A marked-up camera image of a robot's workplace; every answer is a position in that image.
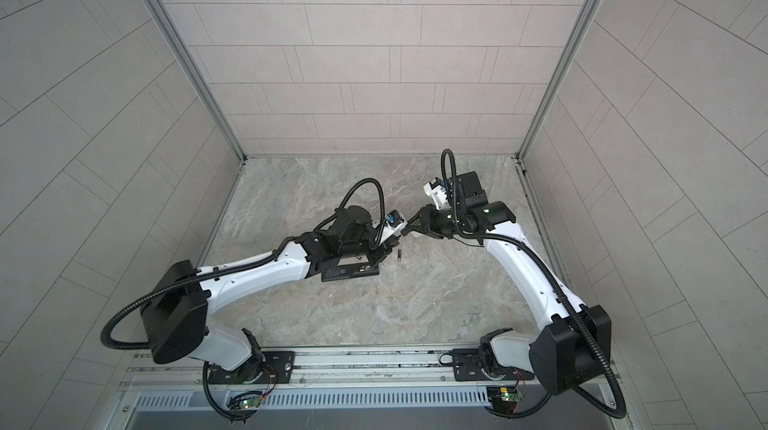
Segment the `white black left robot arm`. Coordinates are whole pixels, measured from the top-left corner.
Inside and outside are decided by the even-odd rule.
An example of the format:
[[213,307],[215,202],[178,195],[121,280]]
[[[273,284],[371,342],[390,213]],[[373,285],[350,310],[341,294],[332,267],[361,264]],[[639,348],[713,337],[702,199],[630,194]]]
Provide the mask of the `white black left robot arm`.
[[153,361],[167,364],[189,357],[226,371],[256,364],[262,356],[253,333],[217,322],[218,311],[314,275],[324,281],[375,275],[404,226],[397,211],[373,225],[367,210],[352,205],[336,211],[330,228],[292,238],[276,255],[201,268],[188,260],[173,264],[155,286],[155,297],[140,308]]

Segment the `black remote control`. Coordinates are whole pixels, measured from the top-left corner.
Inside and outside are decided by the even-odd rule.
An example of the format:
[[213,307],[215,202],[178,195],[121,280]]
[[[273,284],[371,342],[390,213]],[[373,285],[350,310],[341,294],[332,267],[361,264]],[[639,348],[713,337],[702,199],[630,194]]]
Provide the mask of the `black remote control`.
[[345,257],[321,264],[320,270],[321,280],[332,282],[378,275],[379,265],[371,263],[367,258]]

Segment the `black yellow screwdriver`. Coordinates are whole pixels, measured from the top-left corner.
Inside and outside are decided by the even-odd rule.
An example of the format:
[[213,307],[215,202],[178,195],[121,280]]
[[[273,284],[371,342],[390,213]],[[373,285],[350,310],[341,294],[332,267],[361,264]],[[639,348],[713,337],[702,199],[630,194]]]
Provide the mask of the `black yellow screwdriver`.
[[412,233],[424,235],[426,230],[427,227],[424,226],[422,218],[419,215],[416,215],[408,220],[404,228],[401,230],[401,235],[406,236]]

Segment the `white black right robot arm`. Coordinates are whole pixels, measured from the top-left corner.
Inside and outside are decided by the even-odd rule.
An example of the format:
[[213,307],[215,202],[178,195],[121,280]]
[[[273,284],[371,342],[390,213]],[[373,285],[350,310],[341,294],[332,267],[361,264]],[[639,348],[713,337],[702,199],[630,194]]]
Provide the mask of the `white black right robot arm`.
[[448,182],[434,178],[424,191],[432,202],[409,220],[407,231],[477,241],[517,286],[539,330],[529,335],[499,329],[483,336],[479,358],[485,373],[501,378],[522,370],[552,395],[577,390],[598,376],[616,389],[610,317],[600,306],[587,306],[550,270],[508,206],[488,200],[477,174]]

